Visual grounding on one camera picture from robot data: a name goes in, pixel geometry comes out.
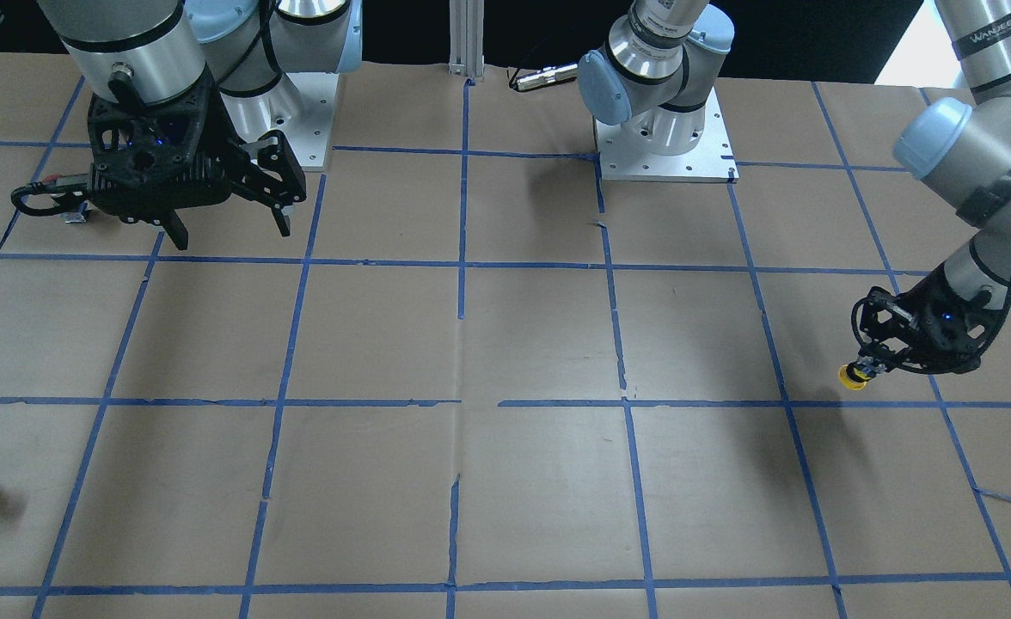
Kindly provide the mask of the yellow push button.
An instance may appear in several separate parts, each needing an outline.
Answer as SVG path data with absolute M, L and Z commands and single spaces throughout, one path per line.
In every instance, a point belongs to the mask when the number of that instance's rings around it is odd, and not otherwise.
M 856 360 L 838 369 L 838 381 L 846 389 L 861 391 L 878 376 L 880 368 L 867 360 Z

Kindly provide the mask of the aluminium frame post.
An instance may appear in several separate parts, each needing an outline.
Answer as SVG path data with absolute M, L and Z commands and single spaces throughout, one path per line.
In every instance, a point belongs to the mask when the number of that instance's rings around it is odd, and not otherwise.
M 483 22 L 485 1 L 451 0 L 448 3 L 448 70 L 476 83 L 485 75 Z

